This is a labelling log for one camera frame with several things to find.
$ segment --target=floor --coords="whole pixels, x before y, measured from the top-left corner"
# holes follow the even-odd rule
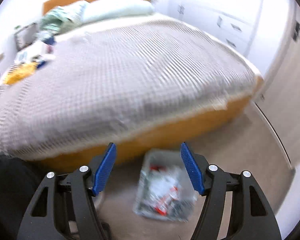
[[[195,153],[204,155],[227,172],[249,170],[258,181],[276,212],[293,179],[270,131],[252,106],[220,129],[188,142]],[[111,226],[114,239],[190,239],[197,224],[204,197],[195,205],[189,222],[162,222],[133,213],[142,159],[113,170],[105,189],[105,201],[99,216]],[[227,193],[224,217],[218,239],[226,236],[231,211],[231,193]]]

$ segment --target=metal screw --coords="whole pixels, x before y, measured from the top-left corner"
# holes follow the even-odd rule
[[[79,171],[81,171],[81,172],[86,172],[88,169],[89,169],[89,167],[86,166],[86,165],[84,165],[84,166],[81,166],[81,167],[80,167]]]
[[[54,177],[54,172],[52,172],[52,171],[48,172],[47,178],[48,178],[48,179],[51,179],[51,178],[53,178],[53,177]]]
[[[251,173],[249,171],[244,171],[243,175],[248,178],[251,176]]]
[[[212,165],[209,166],[210,171],[216,171],[217,169],[218,169],[218,167],[216,165],[212,164]]]

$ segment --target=blue gripper pad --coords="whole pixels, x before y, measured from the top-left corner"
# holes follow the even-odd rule
[[[92,192],[94,195],[98,195],[99,192],[103,191],[106,182],[109,178],[110,172],[113,168],[115,159],[117,157],[117,148],[114,143],[108,148],[105,157],[103,158],[99,168],[94,175],[94,185],[92,187]]]
[[[181,144],[180,152],[194,190],[198,191],[199,194],[202,195],[204,193],[202,173],[186,143]]]

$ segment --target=pillow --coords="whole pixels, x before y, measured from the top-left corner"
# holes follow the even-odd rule
[[[132,15],[148,15],[154,7],[146,0],[96,0],[88,4],[83,12],[83,24]]]

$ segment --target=gray blanket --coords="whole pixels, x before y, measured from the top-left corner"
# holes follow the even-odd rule
[[[72,38],[55,55],[0,94],[0,152],[31,160],[117,142],[255,85],[240,57],[177,20]]]

